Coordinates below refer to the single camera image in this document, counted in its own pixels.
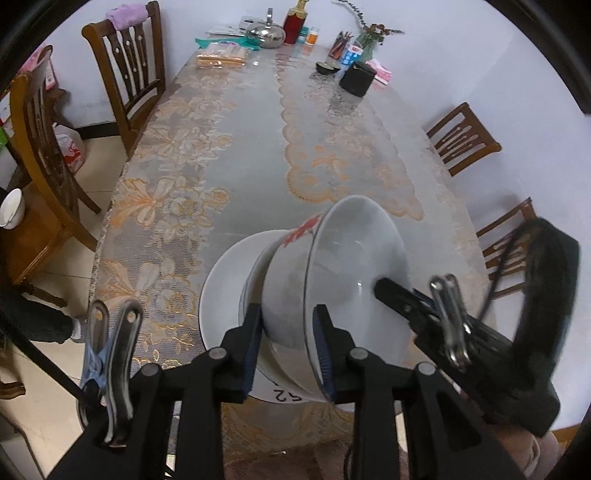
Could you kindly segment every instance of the floral tablecloth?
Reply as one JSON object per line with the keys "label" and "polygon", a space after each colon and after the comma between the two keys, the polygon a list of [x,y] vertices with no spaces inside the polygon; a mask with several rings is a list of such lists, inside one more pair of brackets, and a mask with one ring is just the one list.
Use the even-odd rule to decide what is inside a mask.
{"label": "floral tablecloth", "polygon": [[[415,288],[454,273],[476,313],[488,285],[482,251],[413,113],[391,87],[348,94],[315,72],[313,56],[283,46],[229,70],[190,59],[159,102],[113,194],[91,285],[91,299],[113,315],[130,297],[144,305],[134,371],[204,351],[199,296],[229,247],[293,228],[349,194],[392,215]],[[405,363],[420,358],[410,346]],[[249,398],[223,406],[223,426],[232,460],[350,435],[352,416],[329,404]]]}

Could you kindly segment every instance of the kettle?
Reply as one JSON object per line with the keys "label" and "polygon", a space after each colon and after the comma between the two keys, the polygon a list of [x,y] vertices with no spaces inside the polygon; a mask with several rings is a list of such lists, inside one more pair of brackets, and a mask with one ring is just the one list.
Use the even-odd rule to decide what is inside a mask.
{"label": "kettle", "polygon": [[273,23],[273,9],[267,10],[267,23],[253,25],[244,32],[246,41],[262,48],[277,48],[285,40],[285,31]]}

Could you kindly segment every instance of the white sock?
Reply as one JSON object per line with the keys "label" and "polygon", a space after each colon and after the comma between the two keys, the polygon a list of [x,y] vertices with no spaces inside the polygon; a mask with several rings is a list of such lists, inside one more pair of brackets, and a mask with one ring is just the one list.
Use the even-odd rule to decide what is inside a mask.
{"label": "white sock", "polygon": [[80,320],[72,318],[72,334],[70,338],[73,340],[78,340],[82,336],[82,326],[80,325]]}

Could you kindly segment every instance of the metal bolt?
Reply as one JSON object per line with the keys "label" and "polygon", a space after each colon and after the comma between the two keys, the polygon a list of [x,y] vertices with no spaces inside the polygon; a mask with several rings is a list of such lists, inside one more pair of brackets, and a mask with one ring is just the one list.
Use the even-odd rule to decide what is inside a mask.
{"label": "metal bolt", "polygon": [[356,360],[365,360],[368,357],[368,351],[365,348],[356,346],[351,349],[349,355]]}
{"label": "metal bolt", "polygon": [[435,368],[435,365],[429,363],[429,362],[421,362],[418,365],[418,371],[420,371],[423,375],[433,375],[437,369]]}
{"label": "metal bolt", "polygon": [[226,352],[226,349],[221,346],[214,347],[209,351],[210,358],[214,360],[221,360],[222,358],[225,358],[227,354],[228,352]]}
{"label": "metal bolt", "polygon": [[142,370],[140,370],[142,372],[142,375],[144,375],[145,377],[151,377],[152,375],[155,375],[158,373],[158,365],[157,364],[147,364],[144,365],[142,367]]}

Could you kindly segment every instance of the lace tablecloth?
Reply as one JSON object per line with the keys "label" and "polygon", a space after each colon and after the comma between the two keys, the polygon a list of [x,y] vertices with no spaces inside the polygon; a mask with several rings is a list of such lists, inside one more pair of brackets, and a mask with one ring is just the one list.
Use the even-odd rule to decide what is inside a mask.
{"label": "lace tablecloth", "polygon": [[[91,288],[113,315],[130,297],[144,305],[134,371],[204,351],[199,295],[229,247],[293,228],[349,194],[392,215],[415,288],[454,273],[476,313],[488,285],[482,251],[413,113],[390,87],[348,94],[315,72],[316,60],[298,46],[253,52],[241,69],[197,69],[190,59],[158,104],[113,194]],[[412,346],[406,363],[419,357]],[[232,460],[347,436],[352,416],[249,398],[223,406],[223,426]]]}

